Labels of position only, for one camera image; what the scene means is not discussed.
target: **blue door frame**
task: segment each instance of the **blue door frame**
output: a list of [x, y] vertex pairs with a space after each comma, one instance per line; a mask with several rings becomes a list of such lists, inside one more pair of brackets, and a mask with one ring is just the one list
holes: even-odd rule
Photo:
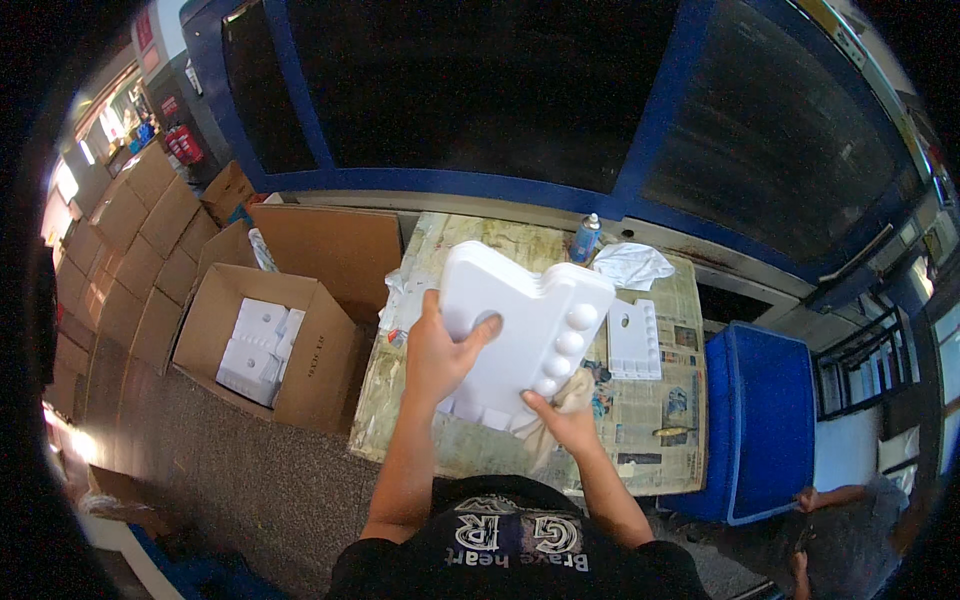
[[[309, 150], [319, 165], [316, 170], [274, 175], [265, 173], [245, 134], [230, 93], [221, 41], [222, 18], [244, 3], [239, 0], [195, 0], [188, 2], [180, 11], [187, 49], [203, 82], [204, 94], [217, 124], [232, 146], [244, 173], [259, 192], [317, 189], [434, 192], [538, 204], [577, 213], [596, 212], [601, 217], [615, 221], [629, 216], [742, 252], [811, 283], [816, 283], [817, 277], [839, 269], [887, 223], [899, 228], [909, 218], [910, 206], [903, 204], [896, 186], [892, 185], [837, 249], [819, 257], [815, 263], [798, 263], [744, 233], [641, 197], [639, 190], [650, 175], [676, 110], [684, 100], [687, 82], [698, 66], [716, 0], [682, 0], [680, 3], [660, 70], [610, 194], [484, 173], [438, 169], [336, 168], [300, 69], [286, 1], [262, 2], [270, 20], [284, 83]], [[884, 142], [902, 149], [899, 153], [902, 154], [902, 161], [910, 163], [896, 127], [869, 86], [815, 23], [785, 0], [745, 2], [813, 52], [871, 123], [877, 126]]]

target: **spray can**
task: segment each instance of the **spray can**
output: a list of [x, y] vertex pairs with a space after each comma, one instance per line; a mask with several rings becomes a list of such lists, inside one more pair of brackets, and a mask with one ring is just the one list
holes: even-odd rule
[[570, 244], [570, 260], [586, 262], [599, 238], [600, 219], [597, 217], [597, 213], [591, 212], [580, 222], [577, 234], [573, 236], [573, 243]]

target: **fire extinguisher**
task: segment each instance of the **fire extinguisher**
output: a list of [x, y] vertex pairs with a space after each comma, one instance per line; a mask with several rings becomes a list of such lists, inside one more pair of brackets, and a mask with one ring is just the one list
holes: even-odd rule
[[185, 125], [177, 125], [171, 128], [164, 139], [167, 146], [182, 164], [193, 164], [199, 162], [204, 157], [204, 151], [193, 136], [193, 133]]
[[163, 140], [167, 143], [167, 147], [170, 148], [170, 152], [174, 153], [174, 156], [180, 161], [180, 164], [186, 164], [186, 156], [183, 154], [183, 148], [177, 142], [173, 128], [167, 130], [167, 133], [163, 136]]

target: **newspaper-covered table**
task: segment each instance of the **newspaper-covered table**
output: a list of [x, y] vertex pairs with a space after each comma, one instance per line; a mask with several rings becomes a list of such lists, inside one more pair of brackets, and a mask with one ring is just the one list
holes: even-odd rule
[[[565, 260], [572, 233], [521, 223], [462, 215], [423, 213], [392, 278], [363, 389], [350, 433], [349, 451], [383, 462], [394, 430], [404, 386], [405, 330], [420, 314], [422, 291], [436, 287], [450, 248], [479, 240], [526, 269], [541, 273]], [[703, 318], [693, 264], [664, 255], [676, 268], [657, 279], [650, 292], [617, 290], [629, 303], [652, 300], [657, 313], [663, 378], [660, 381], [606, 380], [607, 327], [587, 352], [585, 366], [597, 380], [592, 401], [600, 440], [633, 495], [692, 492], [703, 487], [707, 446], [707, 386]], [[668, 427], [683, 431], [660, 437]], [[582, 495], [580, 473], [562, 448], [545, 468], [533, 461], [510, 433], [437, 413], [433, 421], [438, 475], [521, 474], [567, 495]]]

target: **hand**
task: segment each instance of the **hand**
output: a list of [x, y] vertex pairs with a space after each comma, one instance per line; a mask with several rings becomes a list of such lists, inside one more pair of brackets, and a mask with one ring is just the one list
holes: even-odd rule
[[503, 318], [491, 315], [455, 344], [440, 315], [440, 293], [423, 293], [423, 312], [407, 337], [407, 384], [404, 403], [411, 401], [436, 409], [453, 394], [480, 355], [503, 328]]
[[790, 568], [794, 577], [806, 575], [806, 552], [795, 552], [790, 557]]
[[820, 493], [813, 486], [803, 488], [793, 498], [798, 502], [797, 510], [801, 513], [812, 513], [819, 508]]
[[572, 413], [561, 413], [536, 392], [527, 390], [520, 397], [543, 419], [553, 437], [564, 445], [574, 459], [598, 448], [603, 451], [600, 438], [597, 437], [597, 427], [593, 423], [593, 411], [589, 407]]

